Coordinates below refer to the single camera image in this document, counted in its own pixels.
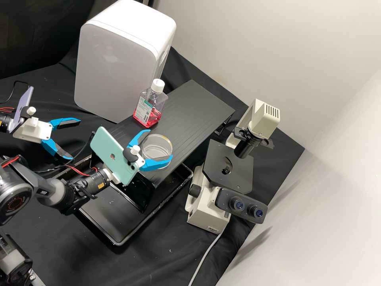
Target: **black cloth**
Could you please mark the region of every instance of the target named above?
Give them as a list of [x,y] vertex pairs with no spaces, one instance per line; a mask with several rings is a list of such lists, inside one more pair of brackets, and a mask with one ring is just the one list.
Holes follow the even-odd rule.
[[[0,97],[7,97],[15,79],[35,87],[31,104],[36,116],[48,121],[58,117],[77,117],[80,126],[57,130],[53,137],[65,150],[75,154],[90,132],[99,125],[113,125],[78,108],[73,101],[74,74],[57,64],[0,81]],[[189,79],[225,101],[236,110],[237,120],[247,106],[219,86],[171,49],[164,69],[166,91]],[[21,87],[7,104],[15,106]],[[212,138],[223,141],[229,132]],[[268,203],[291,170],[303,147],[280,130],[272,136],[275,149],[258,149],[255,156],[254,188],[251,194]],[[185,163],[193,168],[203,161],[208,141],[189,156]],[[31,169],[42,169],[54,160],[39,144],[0,134],[0,153],[22,154]],[[99,232],[87,228],[85,220],[62,216],[40,205],[35,199],[20,211],[4,229],[34,260],[34,269],[47,285],[187,285],[202,255],[215,235],[186,223],[184,205],[187,187],[175,195],[123,247],[112,247]],[[232,217],[221,239],[205,260],[194,285],[214,285],[221,277],[253,225]]]
[[62,59],[77,40],[94,0],[0,2],[0,78],[4,78]]

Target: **white bottle cap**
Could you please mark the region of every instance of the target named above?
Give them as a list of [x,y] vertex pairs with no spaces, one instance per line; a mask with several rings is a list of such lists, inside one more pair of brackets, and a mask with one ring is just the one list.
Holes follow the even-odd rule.
[[130,152],[132,155],[138,155],[140,152],[140,147],[138,145],[133,145]]
[[27,109],[27,114],[32,116],[34,113],[36,113],[36,108],[31,106]]
[[165,83],[161,79],[154,79],[151,85],[151,89],[156,93],[162,93]]

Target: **petri dish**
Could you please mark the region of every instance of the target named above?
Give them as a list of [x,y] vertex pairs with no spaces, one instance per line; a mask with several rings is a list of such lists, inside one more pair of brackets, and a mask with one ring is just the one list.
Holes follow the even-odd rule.
[[166,136],[161,134],[148,135],[144,139],[141,147],[142,156],[145,159],[152,159],[156,161],[167,159],[173,152],[171,141]]

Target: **white cable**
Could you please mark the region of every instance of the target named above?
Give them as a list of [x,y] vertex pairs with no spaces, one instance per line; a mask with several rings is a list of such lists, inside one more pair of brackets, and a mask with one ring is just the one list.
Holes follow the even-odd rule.
[[217,235],[216,239],[212,242],[212,244],[209,246],[209,248],[205,251],[204,256],[202,257],[200,263],[198,264],[198,266],[196,268],[196,271],[193,273],[192,279],[190,280],[188,286],[192,286],[193,280],[196,278],[196,275],[197,275],[198,271],[200,270],[202,263],[204,262],[204,260],[205,260],[206,256],[208,255],[209,251],[212,249],[212,247],[216,244],[216,242],[221,237],[221,235],[222,235],[223,231],[225,230],[226,226],[223,228],[223,230],[220,232],[220,234]]

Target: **microscope focus knob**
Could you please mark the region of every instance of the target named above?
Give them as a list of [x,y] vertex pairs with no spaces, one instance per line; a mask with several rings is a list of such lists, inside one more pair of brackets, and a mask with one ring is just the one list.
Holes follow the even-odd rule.
[[199,185],[192,184],[189,188],[189,194],[192,197],[198,198],[199,194],[201,193],[201,187]]

